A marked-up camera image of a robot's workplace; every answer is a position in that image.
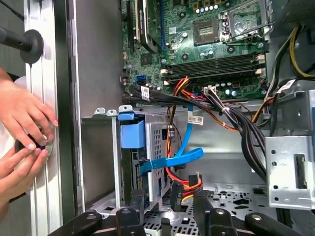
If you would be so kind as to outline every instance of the motherboard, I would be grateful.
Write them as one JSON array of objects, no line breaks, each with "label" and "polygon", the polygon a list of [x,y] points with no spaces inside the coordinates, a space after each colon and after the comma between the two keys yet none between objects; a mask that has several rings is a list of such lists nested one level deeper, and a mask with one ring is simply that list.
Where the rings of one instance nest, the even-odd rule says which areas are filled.
[{"label": "motherboard", "polygon": [[211,88],[220,99],[266,94],[261,0],[122,0],[122,84],[172,93],[189,77],[188,90]]}]

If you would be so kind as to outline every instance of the green circuit board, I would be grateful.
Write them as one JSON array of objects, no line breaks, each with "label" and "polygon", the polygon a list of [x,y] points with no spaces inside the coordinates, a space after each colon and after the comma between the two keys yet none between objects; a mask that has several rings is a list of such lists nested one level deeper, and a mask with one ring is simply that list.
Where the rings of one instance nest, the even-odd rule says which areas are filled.
[{"label": "green circuit board", "polygon": [[[134,29],[137,24],[136,5],[138,1],[140,0],[129,0]],[[122,0],[123,15],[128,14],[127,2],[128,0]],[[164,75],[161,74],[161,69],[166,64],[185,66],[191,62],[228,59],[251,54],[264,55],[265,53],[264,32],[257,31],[261,37],[251,39],[250,43],[246,41],[246,34],[240,35],[262,24],[259,1],[253,1],[253,4],[240,9],[237,9],[237,6],[247,1],[162,0],[160,1],[163,3],[162,7],[158,0],[147,0],[147,2],[150,12],[148,20],[151,26],[149,31],[153,31],[152,38],[159,38],[158,32],[160,32],[162,43],[159,41],[158,45],[164,44],[164,48],[160,48],[160,52],[156,54],[148,52],[136,40],[137,34],[134,32],[134,49],[132,50],[130,48],[130,30],[127,22],[123,22],[124,62],[125,72],[128,74],[123,81],[126,92],[128,92],[129,85],[137,83],[137,75],[145,75],[146,85],[151,88],[161,87],[164,91],[172,93],[173,87],[165,84]],[[226,16],[225,12],[229,9],[233,9],[229,12],[229,17],[233,22],[233,25],[230,26],[230,37],[234,38],[233,42],[228,43],[224,41],[222,18]],[[263,98],[265,90],[262,88],[262,84],[266,81],[265,68],[259,73],[255,76],[238,79],[207,80],[201,86],[216,86],[217,94],[221,99]],[[226,92],[227,90],[236,91],[236,96],[231,96],[231,93]]]}]

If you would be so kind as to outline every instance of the finger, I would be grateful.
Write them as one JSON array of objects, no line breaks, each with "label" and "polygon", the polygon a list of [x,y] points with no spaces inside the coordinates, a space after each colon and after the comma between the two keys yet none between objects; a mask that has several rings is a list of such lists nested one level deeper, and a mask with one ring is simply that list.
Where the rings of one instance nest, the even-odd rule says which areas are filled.
[{"label": "finger", "polygon": [[29,115],[40,125],[47,139],[53,141],[55,134],[53,129],[50,127],[47,117],[37,107],[29,108],[28,112]]},{"label": "finger", "polygon": [[28,176],[25,178],[26,183],[32,182],[38,173],[43,169],[48,160],[48,151],[42,150],[36,161],[34,162]]},{"label": "finger", "polygon": [[11,156],[13,156],[14,154],[15,154],[15,149],[13,147],[2,158],[0,157],[1,158],[0,161],[4,161],[4,160],[8,159]]},{"label": "finger", "polygon": [[23,146],[27,147],[30,150],[34,150],[36,148],[35,143],[29,138],[29,136],[27,136],[24,129],[14,118],[4,120],[3,124],[7,128],[9,133],[14,137],[14,139],[19,140],[23,144]]},{"label": "finger", "polygon": [[40,149],[37,148],[28,157],[21,162],[21,164],[8,176],[0,181],[0,195],[2,192],[13,188],[16,184],[20,183],[30,172],[34,161],[40,154]]},{"label": "finger", "polygon": [[28,113],[20,114],[19,117],[16,117],[16,120],[27,130],[37,143],[43,146],[46,145],[47,142],[44,135],[40,132],[34,120],[32,120]]},{"label": "finger", "polygon": [[43,104],[42,102],[38,101],[36,103],[36,107],[46,116],[48,117],[48,119],[50,120],[50,122],[54,125],[54,126],[58,126],[58,120],[55,116],[55,111],[52,107],[47,106],[45,104]]},{"label": "finger", "polygon": [[24,148],[20,150],[18,153],[12,155],[5,160],[1,160],[0,162],[0,179],[4,178],[8,174],[10,174],[14,168],[26,157],[31,154],[31,150]]}]

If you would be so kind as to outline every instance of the screw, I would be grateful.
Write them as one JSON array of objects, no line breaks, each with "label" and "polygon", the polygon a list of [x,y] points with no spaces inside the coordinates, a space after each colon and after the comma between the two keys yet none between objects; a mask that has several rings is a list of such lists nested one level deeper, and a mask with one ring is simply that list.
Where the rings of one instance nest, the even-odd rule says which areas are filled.
[{"label": "screw", "polygon": [[259,221],[259,220],[262,220],[261,216],[260,215],[252,215],[252,218]]},{"label": "screw", "polygon": [[224,210],[222,209],[217,209],[216,213],[218,213],[219,215],[223,215],[224,214]]}]

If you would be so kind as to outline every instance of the cable tie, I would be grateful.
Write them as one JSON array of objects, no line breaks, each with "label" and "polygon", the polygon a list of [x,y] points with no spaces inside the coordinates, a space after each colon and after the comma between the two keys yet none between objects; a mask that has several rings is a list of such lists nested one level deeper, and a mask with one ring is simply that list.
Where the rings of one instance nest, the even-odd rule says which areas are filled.
[{"label": "cable tie", "polygon": [[229,112],[230,108],[229,107],[223,107],[222,112],[224,113],[225,110]]}]

